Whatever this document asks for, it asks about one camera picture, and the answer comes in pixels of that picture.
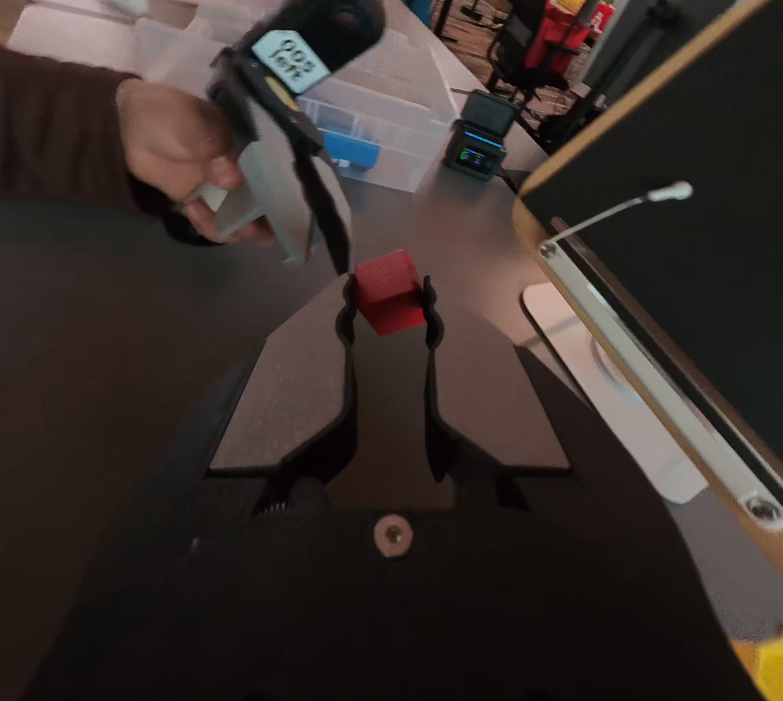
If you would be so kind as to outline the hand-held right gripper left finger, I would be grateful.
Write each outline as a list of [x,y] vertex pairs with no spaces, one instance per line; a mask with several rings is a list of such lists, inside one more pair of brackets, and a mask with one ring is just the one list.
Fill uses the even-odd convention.
[[357,447],[356,280],[343,275],[273,331],[208,471],[332,480]]

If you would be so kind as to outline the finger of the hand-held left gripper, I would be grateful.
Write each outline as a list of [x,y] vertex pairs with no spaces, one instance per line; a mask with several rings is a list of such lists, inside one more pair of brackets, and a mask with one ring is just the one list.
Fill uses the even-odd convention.
[[352,217],[334,163],[324,151],[312,154],[299,145],[294,147],[294,170],[335,272],[345,275],[351,265]]
[[249,101],[254,138],[238,153],[243,185],[239,227],[264,218],[288,260],[307,262],[314,215],[294,169],[294,155],[283,129],[257,102]]

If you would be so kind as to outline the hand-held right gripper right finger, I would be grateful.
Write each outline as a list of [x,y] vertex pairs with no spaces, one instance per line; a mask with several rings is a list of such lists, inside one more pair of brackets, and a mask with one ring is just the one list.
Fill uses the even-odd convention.
[[426,323],[425,452],[436,481],[562,477],[572,468],[512,340],[420,291]]

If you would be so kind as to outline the red cube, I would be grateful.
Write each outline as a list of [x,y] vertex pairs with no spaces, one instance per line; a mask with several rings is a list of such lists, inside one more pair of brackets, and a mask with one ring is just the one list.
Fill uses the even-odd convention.
[[359,263],[354,276],[358,311],[378,336],[425,324],[423,280],[405,248]]

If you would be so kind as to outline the person's left forearm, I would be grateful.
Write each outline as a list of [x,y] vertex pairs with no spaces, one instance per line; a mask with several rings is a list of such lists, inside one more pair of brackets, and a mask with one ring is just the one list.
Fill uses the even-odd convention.
[[1,49],[3,197],[136,212],[117,91],[135,76]]

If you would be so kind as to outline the person's left hand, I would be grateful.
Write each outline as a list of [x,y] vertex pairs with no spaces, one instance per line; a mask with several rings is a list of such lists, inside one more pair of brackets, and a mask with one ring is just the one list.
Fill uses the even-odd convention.
[[130,173],[168,197],[196,233],[216,244],[275,241],[263,218],[220,236],[214,212],[197,195],[204,184],[233,191],[243,182],[230,126],[213,102],[171,86],[126,79],[117,88],[116,105]]

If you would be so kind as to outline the blue box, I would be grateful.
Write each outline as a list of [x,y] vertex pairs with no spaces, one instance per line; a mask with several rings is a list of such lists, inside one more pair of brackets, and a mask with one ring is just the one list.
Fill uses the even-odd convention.
[[381,145],[340,131],[322,129],[321,134],[326,152],[333,162],[346,163],[360,171],[368,171],[377,164]]

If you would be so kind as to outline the clear plastic bin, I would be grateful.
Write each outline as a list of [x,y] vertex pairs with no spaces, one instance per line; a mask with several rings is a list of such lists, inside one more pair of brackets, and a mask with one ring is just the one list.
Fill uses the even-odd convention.
[[340,131],[381,145],[368,171],[332,161],[341,177],[406,193],[415,193],[430,174],[456,117],[432,50],[393,30],[298,102],[320,132]]

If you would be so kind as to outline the small black screen device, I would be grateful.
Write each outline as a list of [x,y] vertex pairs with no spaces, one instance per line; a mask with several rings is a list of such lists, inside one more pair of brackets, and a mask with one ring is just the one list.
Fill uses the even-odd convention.
[[507,155],[505,138],[518,114],[506,99],[486,90],[470,91],[453,122],[442,165],[483,181],[495,177]]

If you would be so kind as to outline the black office chair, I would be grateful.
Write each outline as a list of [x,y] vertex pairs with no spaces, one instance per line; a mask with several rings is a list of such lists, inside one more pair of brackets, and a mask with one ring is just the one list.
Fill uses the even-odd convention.
[[[565,74],[560,76],[549,68],[553,54],[537,68],[523,68],[527,50],[540,29],[547,2],[557,4],[552,0],[513,0],[510,13],[487,51],[486,58],[492,68],[486,83],[488,91],[494,92],[499,82],[512,88],[514,94],[524,95],[531,95],[535,90],[545,87],[559,91],[568,88]],[[574,15],[573,26],[578,24],[583,27],[588,24]]]

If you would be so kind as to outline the red bag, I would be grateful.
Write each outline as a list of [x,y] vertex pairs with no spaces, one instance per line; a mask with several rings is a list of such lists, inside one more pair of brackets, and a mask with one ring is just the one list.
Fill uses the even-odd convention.
[[580,52],[586,40],[600,37],[612,19],[615,6],[601,2],[586,26],[572,25],[575,15],[553,2],[547,2],[543,20],[535,40],[527,50],[523,68],[539,67],[553,54],[549,66],[553,73],[564,76],[573,58]]

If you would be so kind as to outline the black pegboard stand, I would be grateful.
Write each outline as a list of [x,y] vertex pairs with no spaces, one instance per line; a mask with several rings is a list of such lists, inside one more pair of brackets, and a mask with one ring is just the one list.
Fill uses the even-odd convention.
[[781,572],[781,0],[745,0],[560,148],[514,226]]

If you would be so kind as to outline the yellow plastic bin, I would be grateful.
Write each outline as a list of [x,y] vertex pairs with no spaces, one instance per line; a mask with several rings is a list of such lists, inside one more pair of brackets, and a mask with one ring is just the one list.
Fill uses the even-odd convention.
[[782,636],[753,643],[732,641],[731,647],[766,700],[782,700]]

